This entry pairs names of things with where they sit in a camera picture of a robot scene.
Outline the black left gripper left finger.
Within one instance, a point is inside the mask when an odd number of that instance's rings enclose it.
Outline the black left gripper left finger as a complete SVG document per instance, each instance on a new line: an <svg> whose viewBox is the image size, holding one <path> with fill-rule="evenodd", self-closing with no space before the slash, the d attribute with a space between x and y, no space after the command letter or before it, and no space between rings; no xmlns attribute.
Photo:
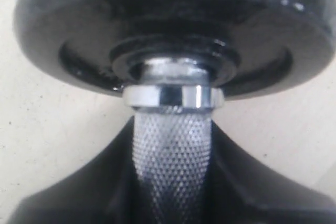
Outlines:
<svg viewBox="0 0 336 224"><path fill-rule="evenodd" d="M23 199L8 223L159 223L132 154L133 139L149 137L159 137L157 118L132 117L88 164Z"/></svg>

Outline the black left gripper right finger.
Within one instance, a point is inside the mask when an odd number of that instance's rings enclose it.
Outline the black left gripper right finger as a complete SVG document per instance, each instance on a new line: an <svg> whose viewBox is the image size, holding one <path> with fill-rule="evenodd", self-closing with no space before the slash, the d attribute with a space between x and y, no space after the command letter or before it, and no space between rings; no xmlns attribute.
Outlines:
<svg viewBox="0 0 336 224"><path fill-rule="evenodd" d="M252 157L212 120L202 223L335 223L335 200Z"/></svg>

